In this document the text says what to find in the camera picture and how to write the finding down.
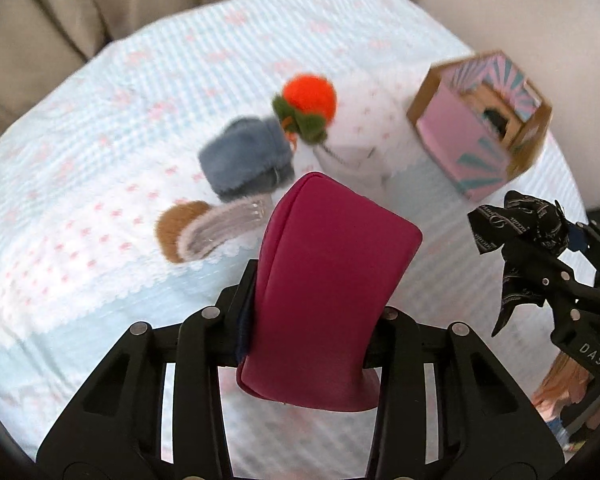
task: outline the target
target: metal screw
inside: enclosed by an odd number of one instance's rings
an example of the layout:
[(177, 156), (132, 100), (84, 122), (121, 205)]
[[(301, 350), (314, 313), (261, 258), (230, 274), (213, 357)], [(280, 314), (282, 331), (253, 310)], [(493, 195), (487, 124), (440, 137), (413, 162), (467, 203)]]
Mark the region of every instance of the metal screw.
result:
[(469, 335), (469, 332), (471, 332), (469, 327), (464, 323), (455, 323), (455, 325), (451, 327), (451, 330), (454, 331), (454, 334), (459, 336)]
[(133, 335), (142, 335), (148, 329), (149, 325), (147, 325), (147, 323), (145, 323), (144, 321), (138, 321), (136, 323), (133, 323), (133, 325), (129, 327), (129, 332), (131, 332)]
[(220, 316), (220, 309), (216, 306), (208, 306), (202, 311), (202, 317), (205, 319), (215, 319)]
[(394, 320), (398, 317), (398, 311), (395, 310), (392, 306), (386, 306), (382, 311), (382, 319), (387, 319), (389, 321)]

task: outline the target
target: orange fluffy ball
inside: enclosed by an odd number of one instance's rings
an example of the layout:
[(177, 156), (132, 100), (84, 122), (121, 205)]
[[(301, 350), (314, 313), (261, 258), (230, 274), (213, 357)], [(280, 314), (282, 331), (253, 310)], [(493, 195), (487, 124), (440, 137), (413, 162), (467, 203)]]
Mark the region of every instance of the orange fluffy ball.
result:
[(299, 75), (282, 89), (282, 97), (305, 114), (320, 114), (327, 124), (336, 115), (336, 91), (325, 78), (317, 75)]

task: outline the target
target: black bow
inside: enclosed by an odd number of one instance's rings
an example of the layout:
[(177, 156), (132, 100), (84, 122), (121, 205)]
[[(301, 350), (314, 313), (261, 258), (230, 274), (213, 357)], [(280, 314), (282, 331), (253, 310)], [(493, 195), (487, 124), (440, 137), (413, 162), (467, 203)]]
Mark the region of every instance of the black bow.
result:
[[(495, 251), (515, 237), (556, 258), (570, 244), (573, 224), (564, 217), (558, 202), (553, 205), (512, 190), (504, 197), (504, 208), (481, 205), (467, 216), (480, 254)], [(491, 336), (503, 329), (519, 304), (543, 306), (545, 299), (541, 287), (523, 278), (519, 270), (505, 261), (500, 315)]]

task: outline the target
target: pink cardboard box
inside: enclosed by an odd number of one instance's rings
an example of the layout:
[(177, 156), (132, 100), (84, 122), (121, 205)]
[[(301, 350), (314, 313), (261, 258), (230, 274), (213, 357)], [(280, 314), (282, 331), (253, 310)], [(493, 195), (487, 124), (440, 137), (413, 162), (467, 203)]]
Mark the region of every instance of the pink cardboard box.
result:
[(552, 107), (503, 52), (432, 66), (407, 112), (427, 151), (480, 202), (528, 170)]

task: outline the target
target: gray fuzzy object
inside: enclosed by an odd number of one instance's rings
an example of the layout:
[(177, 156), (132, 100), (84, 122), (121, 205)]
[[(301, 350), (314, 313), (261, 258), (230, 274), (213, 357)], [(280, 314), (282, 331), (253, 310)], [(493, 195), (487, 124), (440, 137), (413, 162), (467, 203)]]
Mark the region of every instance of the gray fuzzy object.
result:
[(198, 155), (211, 189), (223, 202), (271, 193), (293, 179), (293, 153), (276, 117), (240, 118)]

